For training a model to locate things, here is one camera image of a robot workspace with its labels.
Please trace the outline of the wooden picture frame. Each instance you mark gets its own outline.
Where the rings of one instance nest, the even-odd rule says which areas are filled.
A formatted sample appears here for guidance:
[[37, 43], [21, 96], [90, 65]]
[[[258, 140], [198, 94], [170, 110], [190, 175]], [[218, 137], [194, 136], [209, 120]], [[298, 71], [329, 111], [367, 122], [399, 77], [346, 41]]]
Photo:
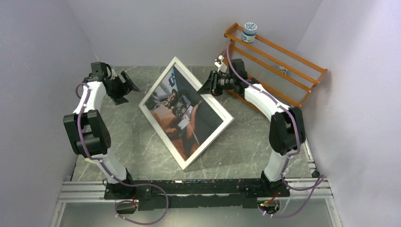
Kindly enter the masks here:
[[185, 170], [188, 166], [190, 166], [195, 159], [197, 159], [207, 148], [208, 146], [229, 126], [229, 124], [234, 120], [233, 116], [221, 105], [215, 97], [212, 95], [200, 95], [205, 101], [213, 108], [214, 111], [224, 120], [223, 123], [212, 133], [212, 135], [206, 140], [206, 142], [200, 146], [196, 152], [190, 156], [190, 158], [184, 161], [181, 156], [176, 151], [175, 147], [168, 139], [168, 137], [164, 134], [161, 127], [158, 125], [154, 117], [151, 115], [150, 111], [144, 106], [145, 101], [149, 98], [151, 93], [155, 91], [158, 84], [161, 82], [163, 77], [167, 74], [167, 72], [177, 64], [179, 70], [184, 75], [184, 77], [190, 82], [190, 84], [196, 89], [198, 92], [199, 88], [201, 88], [201, 82], [194, 76], [194, 74], [182, 63], [182, 61], [178, 57], [174, 57], [164, 71], [161, 73], [159, 78], [156, 80], [154, 85], [149, 89], [144, 98], [139, 104], [141, 111], [144, 113], [145, 117], [155, 129], [156, 133], [161, 138], [162, 142], [165, 144], [169, 152], [172, 154], [179, 167]]

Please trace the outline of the printed photo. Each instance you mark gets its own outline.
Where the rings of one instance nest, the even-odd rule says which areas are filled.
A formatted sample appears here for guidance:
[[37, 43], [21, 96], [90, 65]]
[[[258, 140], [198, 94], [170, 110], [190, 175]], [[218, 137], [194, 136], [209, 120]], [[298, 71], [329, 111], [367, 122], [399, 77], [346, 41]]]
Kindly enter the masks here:
[[145, 101], [164, 134], [186, 161], [223, 123], [175, 64]]

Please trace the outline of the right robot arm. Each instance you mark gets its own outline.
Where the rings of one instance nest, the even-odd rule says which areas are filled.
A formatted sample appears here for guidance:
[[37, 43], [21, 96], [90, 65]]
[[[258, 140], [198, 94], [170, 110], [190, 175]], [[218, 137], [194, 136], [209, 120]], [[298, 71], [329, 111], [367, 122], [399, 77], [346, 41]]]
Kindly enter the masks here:
[[255, 106], [270, 121], [269, 143], [272, 148], [269, 162], [261, 174], [260, 190], [272, 196], [283, 185], [285, 169], [292, 155], [299, 152], [305, 142], [305, 127], [299, 107], [290, 107], [272, 94], [256, 79], [248, 76], [241, 59], [228, 60], [224, 56], [215, 60], [217, 70], [212, 70], [198, 94], [222, 95], [231, 90]]

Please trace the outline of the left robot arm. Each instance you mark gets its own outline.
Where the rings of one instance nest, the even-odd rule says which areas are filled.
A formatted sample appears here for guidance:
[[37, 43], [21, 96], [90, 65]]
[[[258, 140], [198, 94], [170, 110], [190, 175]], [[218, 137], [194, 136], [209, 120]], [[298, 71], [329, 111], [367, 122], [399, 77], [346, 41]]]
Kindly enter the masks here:
[[105, 199], [132, 199], [133, 178], [109, 151], [111, 136], [99, 112], [103, 98], [109, 96], [115, 105], [127, 103], [126, 95], [140, 89], [125, 71], [117, 74], [105, 62], [93, 62], [91, 73], [76, 87], [82, 88], [77, 108], [63, 117], [63, 125], [75, 154], [94, 163], [106, 176]]

